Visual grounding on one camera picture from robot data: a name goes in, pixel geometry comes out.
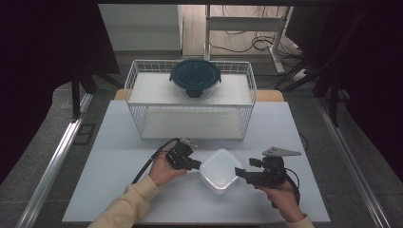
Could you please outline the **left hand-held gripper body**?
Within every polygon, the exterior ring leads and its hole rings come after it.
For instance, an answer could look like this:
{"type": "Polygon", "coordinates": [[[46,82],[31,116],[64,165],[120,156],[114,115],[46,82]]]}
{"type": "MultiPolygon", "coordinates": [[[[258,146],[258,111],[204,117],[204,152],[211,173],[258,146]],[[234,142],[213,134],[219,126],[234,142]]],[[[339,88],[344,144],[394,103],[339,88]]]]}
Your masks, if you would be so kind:
{"type": "Polygon", "coordinates": [[[193,153],[193,147],[197,145],[188,138],[180,138],[166,154],[166,159],[172,168],[176,170],[186,169],[186,160],[193,153]]]}

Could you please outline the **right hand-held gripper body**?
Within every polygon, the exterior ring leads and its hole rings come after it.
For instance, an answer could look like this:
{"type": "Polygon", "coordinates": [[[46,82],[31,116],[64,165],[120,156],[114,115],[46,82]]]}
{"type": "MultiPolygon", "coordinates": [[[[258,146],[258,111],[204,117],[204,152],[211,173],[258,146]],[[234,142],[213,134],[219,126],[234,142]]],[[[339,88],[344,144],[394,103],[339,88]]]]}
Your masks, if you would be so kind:
{"type": "Polygon", "coordinates": [[[263,171],[261,173],[257,173],[257,175],[254,177],[254,184],[268,187],[283,184],[288,177],[284,166],[283,157],[300,155],[301,153],[299,151],[274,146],[263,151],[263,158],[261,159],[263,171]]]}

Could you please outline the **white square container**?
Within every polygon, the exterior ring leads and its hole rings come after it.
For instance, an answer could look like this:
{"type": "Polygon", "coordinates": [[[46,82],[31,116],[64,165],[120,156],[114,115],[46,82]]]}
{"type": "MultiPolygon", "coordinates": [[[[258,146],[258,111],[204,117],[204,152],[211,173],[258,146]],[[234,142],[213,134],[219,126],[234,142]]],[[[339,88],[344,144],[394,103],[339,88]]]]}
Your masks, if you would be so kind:
{"type": "Polygon", "coordinates": [[[242,169],[242,163],[230,151],[219,149],[201,163],[201,180],[213,193],[223,195],[238,179],[236,168],[242,169]]]}

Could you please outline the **white wire two-tier rack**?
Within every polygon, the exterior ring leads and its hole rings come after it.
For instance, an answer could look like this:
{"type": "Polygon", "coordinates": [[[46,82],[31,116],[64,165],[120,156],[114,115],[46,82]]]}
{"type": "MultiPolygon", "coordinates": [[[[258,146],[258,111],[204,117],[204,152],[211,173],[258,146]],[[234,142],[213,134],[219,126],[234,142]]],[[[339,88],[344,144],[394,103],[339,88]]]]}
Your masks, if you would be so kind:
{"type": "Polygon", "coordinates": [[[125,82],[125,101],[144,139],[241,140],[257,99],[248,62],[209,61],[221,71],[210,96],[189,99],[169,81],[181,60],[136,60],[125,82]]]}

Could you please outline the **round container with dark lid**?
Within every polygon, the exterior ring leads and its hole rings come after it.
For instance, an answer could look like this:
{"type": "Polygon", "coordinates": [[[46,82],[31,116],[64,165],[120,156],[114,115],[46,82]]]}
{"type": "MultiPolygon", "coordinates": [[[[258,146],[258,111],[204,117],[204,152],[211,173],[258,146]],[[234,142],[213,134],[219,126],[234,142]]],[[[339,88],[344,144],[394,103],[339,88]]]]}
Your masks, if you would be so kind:
{"type": "Polygon", "coordinates": [[[189,59],[174,65],[169,81],[189,99],[204,99],[221,82],[221,71],[213,63],[201,59],[189,59]]]}

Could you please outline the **person's left hand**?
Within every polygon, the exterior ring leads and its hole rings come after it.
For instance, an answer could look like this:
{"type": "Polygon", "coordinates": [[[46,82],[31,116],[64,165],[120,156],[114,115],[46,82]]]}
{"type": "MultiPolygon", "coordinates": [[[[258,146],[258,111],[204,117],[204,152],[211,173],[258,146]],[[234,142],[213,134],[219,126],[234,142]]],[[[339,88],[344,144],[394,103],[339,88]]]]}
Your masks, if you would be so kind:
{"type": "Polygon", "coordinates": [[[166,159],[166,151],[161,152],[152,162],[148,176],[158,187],[168,184],[174,178],[183,176],[187,173],[186,169],[176,170],[171,167],[166,159]]]}

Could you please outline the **person's right hand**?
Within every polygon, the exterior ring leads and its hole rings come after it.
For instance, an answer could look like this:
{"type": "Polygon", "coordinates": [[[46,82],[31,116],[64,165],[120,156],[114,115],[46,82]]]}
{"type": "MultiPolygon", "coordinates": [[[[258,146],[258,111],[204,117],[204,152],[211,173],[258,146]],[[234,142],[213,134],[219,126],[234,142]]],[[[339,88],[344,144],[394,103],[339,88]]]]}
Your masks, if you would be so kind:
{"type": "Polygon", "coordinates": [[[306,218],[297,205],[293,187],[288,181],[276,188],[260,185],[255,185],[255,188],[266,194],[267,199],[276,205],[286,222],[296,223],[306,218]]]}

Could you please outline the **wooden table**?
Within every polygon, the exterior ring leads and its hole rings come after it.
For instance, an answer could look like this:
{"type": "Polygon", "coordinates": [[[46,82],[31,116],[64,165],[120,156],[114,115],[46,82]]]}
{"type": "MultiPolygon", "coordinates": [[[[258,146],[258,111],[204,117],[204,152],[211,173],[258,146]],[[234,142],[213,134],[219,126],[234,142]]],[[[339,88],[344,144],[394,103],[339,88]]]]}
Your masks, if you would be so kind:
{"type": "MultiPolygon", "coordinates": [[[[125,99],[125,92],[119,89],[115,94],[115,100],[123,101],[125,99]]],[[[277,90],[258,90],[258,102],[283,102],[284,98],[280,91],[277,90]]]]}

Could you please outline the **black stand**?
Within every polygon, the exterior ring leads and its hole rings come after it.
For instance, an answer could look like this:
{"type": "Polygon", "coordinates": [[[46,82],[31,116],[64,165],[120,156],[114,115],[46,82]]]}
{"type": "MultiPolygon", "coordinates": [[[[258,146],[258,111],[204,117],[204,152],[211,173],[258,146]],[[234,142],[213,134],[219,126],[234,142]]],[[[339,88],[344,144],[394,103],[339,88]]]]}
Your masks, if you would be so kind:
{"type": "Polygon", "coordinates": [[[337,103],[338,103],[338,90],[339,90],[339,77],[336,72],[336,61],[331,59],[326,64],[319,68],[309,68],[308,61],[302,60],[296,66],[292,67],[283,78],[276,83],[275,90],[281,92],[291,91],[297,87],[307,84],[308,82],[317,79],[317,83],[313,88],[313,94],[315,97],[322,97],[327,91],[330,91],[330,107],[329,117],[335,127],[338,127],[337,123],[337,103]],[[303,69],[308,69],[308,73],[301,79],[293,82],[289,85],[284,85],[294,78],[303,69]]]}
{"type": "Polygon", "coordinates": [[[99,68],[95,66],[80,66],[75,67],[71,75],[71,95],[72,95],[72,121],[75,123],[79,120],[83,111],[81,108],[83,105],[80,100],[80,87],[88,94],[93,94],[97,90],[92,76],[95,75],[107,83],[117,87],[123,88],[124,85],[112,76],[102,72],[99,68]]]}

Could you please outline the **dark curtain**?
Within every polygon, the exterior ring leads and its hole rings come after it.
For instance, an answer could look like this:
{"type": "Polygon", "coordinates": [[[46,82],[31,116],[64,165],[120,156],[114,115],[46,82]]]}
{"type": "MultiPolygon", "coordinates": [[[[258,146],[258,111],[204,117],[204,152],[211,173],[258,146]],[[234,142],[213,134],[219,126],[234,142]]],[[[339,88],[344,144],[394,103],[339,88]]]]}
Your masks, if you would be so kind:
{"type": "MultiPolygon", "coordinates": [[[[340,87],[347,109],[403,180],[403,0],[364,0],[368,9],[341,55],[340,87]]],[[[312,68],[325,65],[355,11],[295,7],[286,36],[312,68]]]]}
{"type": "Polygon", "coordinates": [[[120,72],[97,0],[0,0],[0,183],[52,104],[91,69],[120,72]]]}

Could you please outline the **aluminium rail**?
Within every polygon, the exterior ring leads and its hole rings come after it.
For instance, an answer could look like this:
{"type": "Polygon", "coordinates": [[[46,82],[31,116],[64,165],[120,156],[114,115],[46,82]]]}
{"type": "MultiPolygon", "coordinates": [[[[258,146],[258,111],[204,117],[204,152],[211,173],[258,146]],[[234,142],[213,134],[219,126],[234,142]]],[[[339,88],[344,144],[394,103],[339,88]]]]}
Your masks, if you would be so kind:
{"type": "Polygon", "coordinates": [[[336,147],[343,158],[349,173],[355,183],[359,195],[374,222],[376,228],[392,228],[389,223],[385,211],[383,210],[380,201],[375,195],[374,190],[367,182],[364,174],[359,168],[355,157],[346,143],[341,131],[338,126],[332,121],[330,117],[330,109],[326,105],[326,101],[321,98],[315,98],[320,115],[322,116],[324,122],[326,123],[333,141],[336,143],[336,147]]]}
{"type": "Polygon", "coordinates": [[[56,147],[53,156],[51,157],[48,166],[38,182],[22,216],[19,218],[15,228],[32,228],[35,221],[37,220],[40,211],[48,197],[48,194],[55,182],[60,169],[64,163],[64,160],[67,156],[68,150],[71,148],[73,140],[77,135],[83,118],[86,115],[86,111],[91,103],[93,96],[91,94],[85,94],[83,99],[79,103],[79,115],[78,117],[71,121],[67,129],[59,141],[58,146],[56,147]]]}

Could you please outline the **white metal desk frame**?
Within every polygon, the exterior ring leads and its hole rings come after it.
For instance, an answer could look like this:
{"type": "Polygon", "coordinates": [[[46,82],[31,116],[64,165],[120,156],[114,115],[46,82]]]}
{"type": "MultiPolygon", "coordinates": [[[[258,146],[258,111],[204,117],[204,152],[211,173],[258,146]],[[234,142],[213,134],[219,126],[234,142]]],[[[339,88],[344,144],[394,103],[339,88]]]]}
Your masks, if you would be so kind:
{"type": "Polygon", "coordinates": [[[225,17],[211,16],[211,6],[205,6],[205,38],[203,47],[203,59],[210,59],[210,32],[211,31],[266,31],[274,32],[273,44],[269,52],[278,74],[284,74],[285,70],[278,54],[278,46],[284,32],[290,7],[286,7],[280,17],[225,17]]]}

